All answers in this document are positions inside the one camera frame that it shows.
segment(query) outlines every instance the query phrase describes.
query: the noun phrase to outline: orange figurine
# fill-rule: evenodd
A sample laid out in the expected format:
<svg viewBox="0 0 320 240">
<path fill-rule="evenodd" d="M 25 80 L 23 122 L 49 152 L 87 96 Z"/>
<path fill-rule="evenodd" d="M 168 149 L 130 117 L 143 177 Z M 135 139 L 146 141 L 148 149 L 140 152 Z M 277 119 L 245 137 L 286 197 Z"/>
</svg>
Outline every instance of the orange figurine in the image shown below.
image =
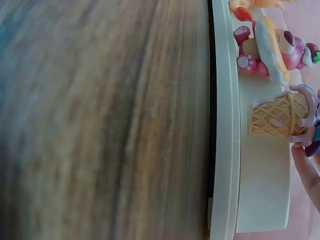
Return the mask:
<svg viewBox="0 0 320 240">
<path fill-rule="evenodd" d="M 248 11 L 249 7 L 269 8 L 275 6 L 282 9 L 284 6 L 281 1 L 292 2 L 293 0 L 230 0 L 229 8 L 239 21 L 252 22 L 253 17 Z"/>
</svg>

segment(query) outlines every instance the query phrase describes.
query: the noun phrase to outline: pink fabric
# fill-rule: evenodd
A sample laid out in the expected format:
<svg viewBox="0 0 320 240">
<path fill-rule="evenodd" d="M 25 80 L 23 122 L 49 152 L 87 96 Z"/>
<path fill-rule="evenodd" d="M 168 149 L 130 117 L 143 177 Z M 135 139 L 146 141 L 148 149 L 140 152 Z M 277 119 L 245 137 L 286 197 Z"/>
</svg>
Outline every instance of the pink fabric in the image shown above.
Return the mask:
<svg viewBox="0 0 320 240">
<path fill-rule="evenodd" d="M 265 10 L 278 28 L 289 30 L 320 47 L 320 0 L 293 0 L 284 2 L 284 9 L 271 7 Z M 290 84 L 307 84 L 320 89 L 320 63 L 312 68 L 291 72 Z M 288 226 L 284 230 L 237 233 L 234 240 L 319 240 L 320 214 L 309 200 L 291 157 L 291 202 Z"/>
</svg>

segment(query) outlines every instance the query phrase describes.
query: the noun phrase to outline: pink paw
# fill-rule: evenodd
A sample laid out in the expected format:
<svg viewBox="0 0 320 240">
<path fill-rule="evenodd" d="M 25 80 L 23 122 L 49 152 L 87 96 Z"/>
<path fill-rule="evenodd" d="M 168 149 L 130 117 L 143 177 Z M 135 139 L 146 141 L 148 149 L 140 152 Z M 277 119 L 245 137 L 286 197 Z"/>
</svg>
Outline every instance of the pink paw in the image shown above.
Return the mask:
<svg viewBox="0 0 320 240">
<path fill-rule="evenodd" d="M 247 26 L 240 26 L 233 32 L 233 36 L 239 46 L 243 41 L 249 38 L 250 29 Z"/>
<path fill-rule="evenodd" d="M 246 73 L 253 74 L 256 72 L 257 62 L 252 55 L 240 55 L 236 59 L 238 67 Z"/>
</svg>

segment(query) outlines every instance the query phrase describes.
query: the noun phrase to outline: white cream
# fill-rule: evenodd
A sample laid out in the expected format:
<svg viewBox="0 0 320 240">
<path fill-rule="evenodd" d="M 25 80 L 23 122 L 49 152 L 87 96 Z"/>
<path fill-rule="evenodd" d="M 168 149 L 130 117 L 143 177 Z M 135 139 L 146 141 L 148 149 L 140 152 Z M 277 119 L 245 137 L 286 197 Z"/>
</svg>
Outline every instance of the white cream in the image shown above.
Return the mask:
<svg viewBox="0 0 320 240">
<path fill-rule="evenodd" d="M 262 18 L 258 20 L 255 25 L 255 40 L 258 47 L 261 61 L 268 69 L 270 80 L 278 85 L 286 86 L 288 83 L 284 80 L 283 73 L 277 68 L 277 61 L 275 54 L 269 42 L 269 31 L 264 25 Z"/>
<path fill-rule="evenodd" d="M 304 53 L 303 53 L 303 56 L 302 56 L 302 63 L 304 65 L 306 65 L 308 68 L 311 68 L 311 66 L 312 66 L 311 51 L 307 47 L 306 41 L 303 40 L 302 38 L 300 38 L 300 40 L 301 40 L 301 42 L 303 44 L 303 47 L 304 47 Z"/>
</svg>

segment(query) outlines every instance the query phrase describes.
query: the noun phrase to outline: white tray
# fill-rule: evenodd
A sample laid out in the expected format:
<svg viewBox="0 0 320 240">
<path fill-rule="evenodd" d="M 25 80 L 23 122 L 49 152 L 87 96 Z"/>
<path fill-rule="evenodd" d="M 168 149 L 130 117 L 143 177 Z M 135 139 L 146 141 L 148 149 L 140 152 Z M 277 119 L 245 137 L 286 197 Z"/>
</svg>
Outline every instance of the white tray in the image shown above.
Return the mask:
<svg viewBox="0 0 320 240">
<path fill-rule="evenodd" d="M 215 23 L 217 141 L 210 238 L 225 240 L 234 236 L 238 210 L 240 102 L 228 2 L 213 0 L 212 5 Z"/>
<path fill-rule="evenodd" d="M 217 143 L 210 239 L 231 240 L 236 219 L 237 233 L 272 231 L 287 226 L 290 149 L 285 139 L 248 136 L 252 100 L 273 99 L 283 88 L 257 76 L 239 74 L 237 78 L 238 46 L 233 30 L 245 24 L 230 15 L 228 0 L 213 0 L 212 5 L 217 68 Z M 262 9 L 250 11 L 255 19 L 264 15 Z"/>
</svg>

